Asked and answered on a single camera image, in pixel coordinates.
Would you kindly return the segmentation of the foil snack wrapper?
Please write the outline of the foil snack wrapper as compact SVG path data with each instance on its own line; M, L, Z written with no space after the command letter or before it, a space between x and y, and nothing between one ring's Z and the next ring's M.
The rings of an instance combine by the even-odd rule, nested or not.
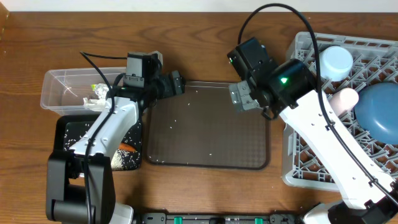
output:
M91 85L91 89L94 91L98 99L106 99L109 91L109 87L105 83Z

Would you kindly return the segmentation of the white tissue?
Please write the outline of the white tissue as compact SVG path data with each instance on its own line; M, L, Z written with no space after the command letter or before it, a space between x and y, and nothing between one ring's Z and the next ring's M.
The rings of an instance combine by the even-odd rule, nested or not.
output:
M83 107L85 109L102 112L106 105L106 98L94 99L94 98L83 98Z

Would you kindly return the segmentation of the orange carrot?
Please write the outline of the orange carrot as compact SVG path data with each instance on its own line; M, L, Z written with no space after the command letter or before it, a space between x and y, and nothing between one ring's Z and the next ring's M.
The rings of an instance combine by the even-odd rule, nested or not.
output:
M121 143L118 147L119 150L128 151L128 152L136 152L136 148L134 146L130 146L126 143Z

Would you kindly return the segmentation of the light blue bowl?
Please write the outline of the light blue bowl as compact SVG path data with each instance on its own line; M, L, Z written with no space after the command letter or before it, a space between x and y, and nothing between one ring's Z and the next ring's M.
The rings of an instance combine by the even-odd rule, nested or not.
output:
M326 80L339 82L348 77L353 67L353 56L348 50L332 46L320 53L320 75Z

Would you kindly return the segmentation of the white rice pile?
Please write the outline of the white rice pile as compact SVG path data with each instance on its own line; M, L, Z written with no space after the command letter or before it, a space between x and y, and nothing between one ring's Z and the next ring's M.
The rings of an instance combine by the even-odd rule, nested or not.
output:
M66 124L63 134L63 150L68 150L77 140L89 130L93 121L71 122ZM126 143L136 148L136 152L128 152L117 149L112 160L111 167L113 171L135 170L141 165L142 161L142 122L139 121L132 126L121 143Z

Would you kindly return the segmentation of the white pink cup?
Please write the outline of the white pink cup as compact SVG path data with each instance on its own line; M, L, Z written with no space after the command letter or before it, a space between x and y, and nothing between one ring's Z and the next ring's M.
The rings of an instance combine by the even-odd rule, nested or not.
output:
M350 112L359 101L358 93L352 88L344 88L335 93L329 104L337 116Z

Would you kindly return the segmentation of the dark blue plate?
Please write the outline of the dark blue plate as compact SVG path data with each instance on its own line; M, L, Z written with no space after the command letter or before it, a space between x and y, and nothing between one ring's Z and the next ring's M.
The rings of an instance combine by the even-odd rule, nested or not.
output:
M364 88L354 112L359 125L372 138L397 144L397 84L377 83Z

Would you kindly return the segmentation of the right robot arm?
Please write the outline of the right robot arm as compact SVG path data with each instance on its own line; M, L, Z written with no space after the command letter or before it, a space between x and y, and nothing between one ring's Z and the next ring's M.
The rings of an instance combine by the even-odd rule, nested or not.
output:
M397 184L363 151L334 113L316 79L300 60L278 65L256 38L227 54L242 81L230 86L241 110L261 108L281 117L310 147L337 185L342 200L320 203L300 223L387 223L397 215Z

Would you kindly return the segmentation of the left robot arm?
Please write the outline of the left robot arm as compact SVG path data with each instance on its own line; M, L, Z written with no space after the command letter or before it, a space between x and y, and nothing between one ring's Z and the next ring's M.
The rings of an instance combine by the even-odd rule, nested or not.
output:
M157 100L181 95L179 73L162 73L158 51L129 52L125 72L110 83L105 106L91 128L69 149L54 149L47 162L45 213L60 223L132 223L131 206L117 203L111 160L125 134Z

